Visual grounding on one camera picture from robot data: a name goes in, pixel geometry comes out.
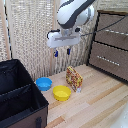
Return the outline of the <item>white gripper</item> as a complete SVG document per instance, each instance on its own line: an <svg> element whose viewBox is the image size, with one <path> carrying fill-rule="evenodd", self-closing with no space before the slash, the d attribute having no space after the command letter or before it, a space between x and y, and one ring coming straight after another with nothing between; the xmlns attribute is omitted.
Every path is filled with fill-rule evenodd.
<svg viewBox="0 0 128 128"><path fill-rule="evenodd" d="M60 29L52 30L47 34L47 46L54 49L54 57L58 57L57 47L72 46L80 42L80 34L78 32L61 33ZM67 55L70 55L71 47L67 48Z"/></svg>

